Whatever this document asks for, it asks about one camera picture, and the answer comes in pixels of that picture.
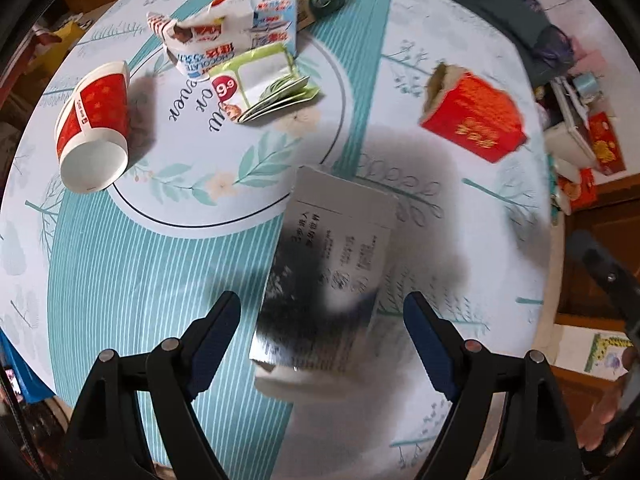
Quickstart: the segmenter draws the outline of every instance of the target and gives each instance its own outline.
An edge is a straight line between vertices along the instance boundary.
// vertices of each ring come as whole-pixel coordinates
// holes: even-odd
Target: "gold flower decoration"
[[[314,132],[320,120],[320,110],[315,106],[300,108],[275,122],[278,131],[291,137],[304,137],[307,132]]]
[[[233,196],[236,194],[236,190],[234,189],[235,181],[236,177],[233,173],[223,171],[216,173],[207,180],[204,187],[210,199],[216,202],[220,197]]]

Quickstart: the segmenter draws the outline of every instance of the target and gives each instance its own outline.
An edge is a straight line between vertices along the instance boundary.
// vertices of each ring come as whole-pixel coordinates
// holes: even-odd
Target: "screw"
[[[482,343],[475,339],[467,339],[465,341],[465,348],[474,354],[477,354],[482,350]]]
[[[100,361],[102,361],[103,363],[106,363],[107,361],[111,361],[114,355],[115,355],[115,352],[110,348],[108,348],[98,354],[98,359],[100,359]]]
[[[533,362],[538,364],[545,360],[545,355],[540,350],[532,350],[529,352],[529,357]]]
[[[179,344],[179,339],[176,339],[175,337],[168,337],[160,343],[160,348],[162,348],[162,350],[164,350],[165,352],[170,352],[171,350],[175,350],[176,348],[178,348]]]

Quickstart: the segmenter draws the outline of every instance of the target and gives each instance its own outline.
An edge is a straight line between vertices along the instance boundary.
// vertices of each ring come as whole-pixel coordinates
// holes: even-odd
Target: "round table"
[[[241,323],[194,402],[229,477],[413,477],[449,405],[406,334],[404,296],[423,291],[463,336],[495,352],[523,355],[536,329],[549,200],[516,49],[451,0],[348,0],[298,37],[298,64],[322,98],[240,126],[218,112],[208,82],[187,83],[171,67],[145,23],[148,10],[184,18],[209,1],[119,0],[54,76],[2,201],[0,324],[73,405],[100,350],[149,351],[234,290]],[[76,82],[116,59],[132,73],[132,166],[109,189],[76,195],[60,183],[54,122]],[[511,95],[525,146],[490,164],[418,126],[424,84],[442,60]],[[305,163],[396,193],[399,221],[367,381],[341,402],[292,407],[254,390],[248,348],[292,168]],[[165,461],[148,396],[141,410],[152,454]]]

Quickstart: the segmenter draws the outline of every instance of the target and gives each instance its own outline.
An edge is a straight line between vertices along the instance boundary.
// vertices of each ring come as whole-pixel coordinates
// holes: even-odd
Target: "price label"
[[[238,83],[228,75],[219,75],[211,84],[216,94],[218,94],[221,103],[231,99],[231,96],[238,90]]]

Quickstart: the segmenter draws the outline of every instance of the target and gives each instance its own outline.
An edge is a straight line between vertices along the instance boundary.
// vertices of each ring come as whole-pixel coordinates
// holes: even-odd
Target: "paper cup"
[[[62,108],[56,151],[67,189],[100,191],[127,169],[128,86],[127,63],[107,63],[84,76]]]

